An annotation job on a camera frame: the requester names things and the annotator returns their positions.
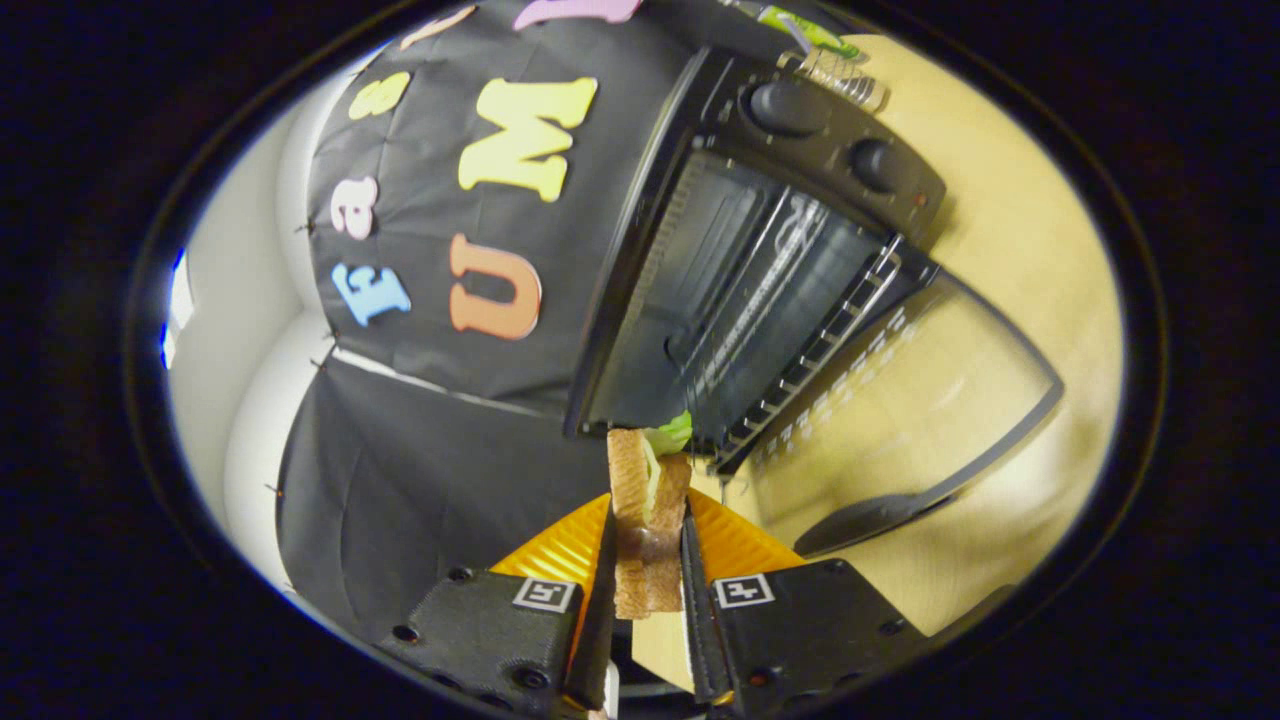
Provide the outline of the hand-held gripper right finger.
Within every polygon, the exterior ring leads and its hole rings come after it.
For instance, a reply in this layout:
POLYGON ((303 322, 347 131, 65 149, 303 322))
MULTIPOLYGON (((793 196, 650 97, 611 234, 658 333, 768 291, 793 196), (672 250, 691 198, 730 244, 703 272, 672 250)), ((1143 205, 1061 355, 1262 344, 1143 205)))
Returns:
POLYGON ((815 712, 928 643, 849 561, 808 562, 698 489, 680 557, 694 694, 712 719, 815 712))

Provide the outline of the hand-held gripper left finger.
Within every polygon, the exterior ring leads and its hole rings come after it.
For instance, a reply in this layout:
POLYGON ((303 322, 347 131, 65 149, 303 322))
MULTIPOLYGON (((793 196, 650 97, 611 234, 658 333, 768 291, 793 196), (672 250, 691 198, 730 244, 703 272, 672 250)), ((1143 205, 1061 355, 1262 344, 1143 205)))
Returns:
POLYGON ((605 707, 614 625, 609 495, 492 568, 451 569, 379 642, 430 687, 530 719, 605 707))

